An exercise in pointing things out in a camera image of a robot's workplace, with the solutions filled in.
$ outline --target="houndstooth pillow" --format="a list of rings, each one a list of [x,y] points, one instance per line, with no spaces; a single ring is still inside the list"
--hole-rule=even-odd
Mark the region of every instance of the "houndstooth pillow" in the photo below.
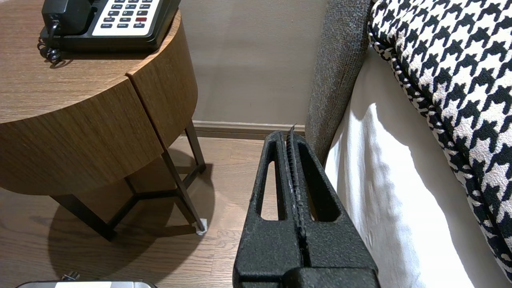
[[[426,117],[512,281],[512,0],[378,0],[374,49]]]

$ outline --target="telephone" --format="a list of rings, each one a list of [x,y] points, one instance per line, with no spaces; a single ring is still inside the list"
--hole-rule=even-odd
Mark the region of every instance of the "telephone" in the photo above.
[[[37,45],[51,63],[60,51],[152,52],[158,49],[180,0],[45,0]]]

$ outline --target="coiled phone cord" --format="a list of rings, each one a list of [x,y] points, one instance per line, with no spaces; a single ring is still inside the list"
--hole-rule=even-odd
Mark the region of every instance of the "coiled phone cord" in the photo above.
[[[60,22],[58,20],[53,21],[53,25],[50,28],[50,33],[48,35],[48,39],[46,42],[39,37],[39,43],[37,44],[37,49],[43,58],[46,58],[52,64],[57,64],[61,62],[60,59],[61,53],[59,49],[52,48],[53,38],[55,36],[55,31],[59,28]]]

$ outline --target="round wooden nightstand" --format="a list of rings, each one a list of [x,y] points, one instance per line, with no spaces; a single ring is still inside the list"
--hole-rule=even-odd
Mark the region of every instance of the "round wooden nightstand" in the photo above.
[[[36,49],[42,4],[0,3],[0,187],[50,195],[108,240],[138,200],[161,197],[180,198],[187,220],[204,231],[186,191],[205,163],[180,11],[151,55],[70,54],[55,67]],[[183,130],[196,167],[182,181],[167,148]],[[136,193],[127,181],[134,196],[107,223],[73,195],[126,179],[160,156],[176,189]]]

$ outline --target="telephone keypad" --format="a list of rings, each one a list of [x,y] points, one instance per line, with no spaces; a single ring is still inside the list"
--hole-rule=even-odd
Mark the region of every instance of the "telephone keypad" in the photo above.
[[[93,36],[148,35],[161,1],[163,0],[106,0],[107,5],[101,12],[101,20],[96,24]]]

